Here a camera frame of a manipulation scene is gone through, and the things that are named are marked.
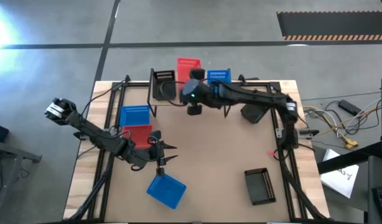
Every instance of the yellow connector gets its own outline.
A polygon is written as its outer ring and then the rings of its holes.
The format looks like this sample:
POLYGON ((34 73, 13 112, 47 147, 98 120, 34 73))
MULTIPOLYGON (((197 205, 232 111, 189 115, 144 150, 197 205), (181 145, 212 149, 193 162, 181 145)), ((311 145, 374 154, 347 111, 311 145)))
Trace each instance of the yellow connector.
POLYGON ((351 140, 349 138, 346 138, 346 137, 342 137, 342 138, 343 138, 343 140, 346 143, 346 146, 345 146, 346 149, 351 149, 353 147, 357 147, 358 146, 358 142, 357 141, 353 141, 353 140, 351 140))

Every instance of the blue plastic bin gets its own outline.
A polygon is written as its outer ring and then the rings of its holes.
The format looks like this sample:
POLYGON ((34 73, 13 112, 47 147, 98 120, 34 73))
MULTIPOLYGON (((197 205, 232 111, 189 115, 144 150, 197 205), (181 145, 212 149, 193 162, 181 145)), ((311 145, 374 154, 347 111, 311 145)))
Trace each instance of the blue plastic bin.
POLYGON ((122 106, 120 126, 135 126, 149 124, 148 105, 142 106, 122 106))
POLYGON ((231 83, 230 70, 208 70, 208 85, 212 84, 215 79, 225 83, 231 83))
POLYGON ((147 189, 147 194, 164 203, 171 209, 176 209, 187 186, 165 174, 156 176, 147 189))

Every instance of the cardboard surface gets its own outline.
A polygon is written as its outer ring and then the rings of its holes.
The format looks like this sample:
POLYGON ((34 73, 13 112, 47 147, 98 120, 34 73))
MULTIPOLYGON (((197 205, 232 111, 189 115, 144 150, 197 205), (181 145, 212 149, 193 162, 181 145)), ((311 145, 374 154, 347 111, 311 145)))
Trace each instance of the cardboard surface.
MULTIPOLYGON (((128 88, 124 103, 145 105, 146 96, 145 88, 128 88)), ((242 106, 233 106, 227 118, 223 110, 206 106, 198 116, 189 116, 187 107, 158 106, 157 118, 151 115, 153 129, 178 148, 165 150, 165 155, 179 155, 165 172, 187 190, 176 210, 166 207, 146 193, 156 163, 133 172, 130 164, 116 159, 106 222, 289 221, 279 163, 268 154, 276 149, 271 114, 250 124, 241 116, 242 106), (268 168, 277 201, 252 206, 244 171, 263 167, 268 168)))

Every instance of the red plastic bin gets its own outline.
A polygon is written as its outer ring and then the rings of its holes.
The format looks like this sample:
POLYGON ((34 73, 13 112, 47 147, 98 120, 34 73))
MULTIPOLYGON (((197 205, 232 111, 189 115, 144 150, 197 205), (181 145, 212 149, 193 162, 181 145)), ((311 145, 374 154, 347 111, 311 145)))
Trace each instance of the red plastic bin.
POLYGON ((186 82, 190 79, 190 71, 193 68, 201 68, 201 60, 195 58, 178 58, 177 59, 177 81, 186 82))
MULTIPOLYGON (((130 131, 131 139, 136 143, 135 149, 142 149, 151 146, 148 144, 147 139, 152 131, 152 125, 137 125, 137 126, 125 126, 122 131, 130 131)), ((128 138, 129 133, 124 133, 124 137, 128 138)))

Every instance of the gray floor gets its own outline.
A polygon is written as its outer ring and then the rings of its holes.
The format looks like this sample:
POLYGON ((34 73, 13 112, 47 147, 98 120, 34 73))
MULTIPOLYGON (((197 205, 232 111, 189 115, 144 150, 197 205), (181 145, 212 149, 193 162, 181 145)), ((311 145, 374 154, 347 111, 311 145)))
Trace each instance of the gray floor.
MULTIPOLYGON (((0 28, 5 29, 0 43, 102 43, 112 6, 113 0, 1 0, 0 28)), ((382 6, 379 0, 127 0, 119 6, 111 42, 282 41, 276 11, 344 10, 382 10, 382 6)), ((72 136, 74 129, 57 126, 43 112, 54 97, 84 107, 100 53, 100 49, 0 50, 0 125, 11 130, 9 144, 43 154, 40 164, 24 164, 31 175, 15 184, 1 223, 61 219, 79 142, 72 136)), ((200 58, 206 69, 231 68, 233 78, 242 73, 265 80, 297 80, 302 99, 378 91, 382 77, 382 45, 344 45, 110 49, 102 80, 122 80, 127 74, 133 80, 147 80, 151 67, 174 69, 177 57, 200 58)), ((347 100, 363 108, 379 97, 347 100)), ((332 100, 341 98, 303 104, 322 107, 332 100)), ((308 122, 327 129, 320 121, 308 122)), ((366 125, 375 122, 372 115, 366 125)), ((379 136, 380 126, 353 138, 366 146, 379 136)), ((315 140, 342 145, 332 133, 315 140)), ((361 211, 334 199, 327 199, 332 217, 362 222, 361 211)))

